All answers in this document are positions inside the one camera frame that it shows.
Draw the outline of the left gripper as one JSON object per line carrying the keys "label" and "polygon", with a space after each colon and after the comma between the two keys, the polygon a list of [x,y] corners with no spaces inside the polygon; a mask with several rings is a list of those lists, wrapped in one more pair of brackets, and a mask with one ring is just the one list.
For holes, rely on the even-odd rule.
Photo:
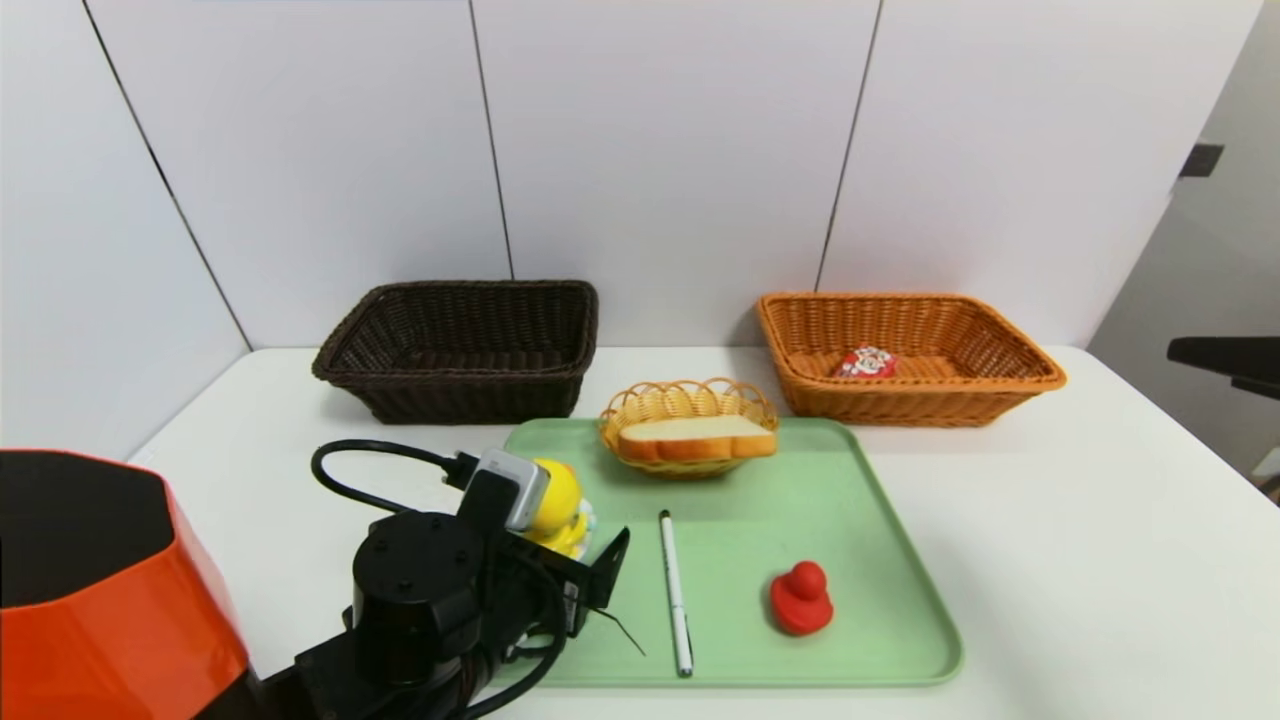
{"label": "left gripper", "polygon": [[630,543],[623,527],[589,566],[563,553],[513,533],[504,534],[506,547],[517,560],[532,565],[535,587],[547,597],[539,620],[547,628],[561,620],[564,634],[576,639],[590,609],[607,609]]}

